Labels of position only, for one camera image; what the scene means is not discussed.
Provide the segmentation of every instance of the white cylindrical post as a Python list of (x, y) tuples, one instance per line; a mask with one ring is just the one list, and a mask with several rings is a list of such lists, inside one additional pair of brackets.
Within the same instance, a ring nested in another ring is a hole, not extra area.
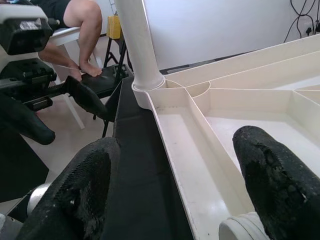
[(115, 7), (134, 71), (133, 90), (159, 87), (165, 78), (157, 66), (143, 0), (116, 0)]

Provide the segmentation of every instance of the white chair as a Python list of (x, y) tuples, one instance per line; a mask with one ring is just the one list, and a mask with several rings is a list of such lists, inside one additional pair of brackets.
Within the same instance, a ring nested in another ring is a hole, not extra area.
[[(67, 54), (69, 55), (69, 57), (77, 63), (78, 59), (79, 59), (79, 44), (78, 44), (79, 34), (80, 34), (79, 27), (62, 28), (62, 29), (58, 29), (57, 31), (55, 31), (49, 41), (51, 43), (55, 44), (56, 46), (64, 45), (64, 48), (65, 48)], [(98, 53), (98, 51), (95, 48), (93, 51), (93, 54), (90, 58), (90, 62), (93, 65), (96, 65), (96, 66), (102, 68), (103, 62), (97, 53)], [(55, 71), (57, 73), (57, 78), (56, 78), (55, 84), (58, 85), (58, 84), (61, 84), (61, 78), (59, 77), (59, 71), (57, 71), (56, 69), (55, 69)], [(76, 122), (78, 123), (79, 127), (81, 129), (84, 129), (85, 125), (82, 122), (81, 118), (79, 117), (72, 102), (70, 101), (69, 96), (67, 94), (64, 94), (63, 97), (64, 97), (64, 100), (65, 100), (67, 106), (69, 107), (72, 115), (74, 116)]]

